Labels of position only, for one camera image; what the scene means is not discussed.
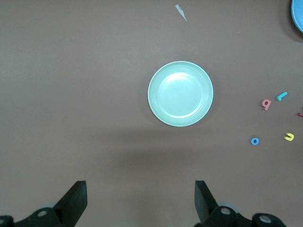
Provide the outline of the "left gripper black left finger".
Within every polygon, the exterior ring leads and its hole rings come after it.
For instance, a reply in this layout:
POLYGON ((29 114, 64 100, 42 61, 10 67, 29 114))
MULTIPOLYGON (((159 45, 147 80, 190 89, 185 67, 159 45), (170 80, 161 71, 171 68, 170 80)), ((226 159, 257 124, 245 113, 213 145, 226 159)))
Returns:
POLYGON ((86 181, 77 181, 52 207, 35 211, 15 227, 74 227, 87 207, 86 181))

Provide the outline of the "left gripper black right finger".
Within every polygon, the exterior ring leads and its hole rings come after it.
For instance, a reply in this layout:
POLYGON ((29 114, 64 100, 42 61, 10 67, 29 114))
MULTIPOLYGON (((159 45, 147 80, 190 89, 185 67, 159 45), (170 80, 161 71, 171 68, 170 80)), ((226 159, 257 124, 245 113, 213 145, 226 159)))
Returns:
POLYGON ((228 206, 220 206, 205 181, 195 181, 195 208, 199 222, 195 227, 251 227, 252 221, 228 206))

